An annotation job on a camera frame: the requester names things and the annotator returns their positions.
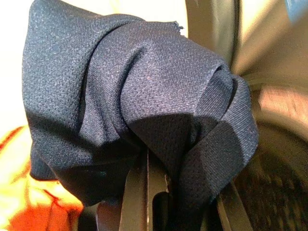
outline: metal surface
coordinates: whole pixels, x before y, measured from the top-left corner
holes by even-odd
[[[224,231],[253,231],[233,182],[218,196],[217,206]]]
[[[232,63],[238,34],[238,0],[186,0],[188,38]]]

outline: fabric fold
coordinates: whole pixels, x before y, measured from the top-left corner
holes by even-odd
[[[194,216],[253,155],[247,84],[179,30],[33,3],[23,60],[31,155],[84,204],[120,195],[149,148],[178,186],[179,217]],[[32,175],[48,180],[40,161]]]

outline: navy blue fabric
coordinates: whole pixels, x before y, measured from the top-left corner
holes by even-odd
[[[149,148],[177,185],[178,230],[200,227],[202,208],[257,146],[247,84],[175,22],[36,0],[23,98],[32,177],[58,179],[92,205],[120,195]]]

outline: orange fabric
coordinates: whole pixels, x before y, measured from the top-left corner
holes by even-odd
[[[28,127],[0,140],[0,231],[76,231],[82,203],[59,181],[30,177],[31,143]]]

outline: garment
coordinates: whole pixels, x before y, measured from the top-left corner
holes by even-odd
[[[76,231],[82,203],[58,180],[30,177],[31,142],[28,127],[0,137],[0,230]]]
[[[120,195],[149,148],[177,186],[178,230],[197,229],[253,155],[257,129],[245,81],[180,29],[34,1],[23,57],[31,176],[92,205]]]

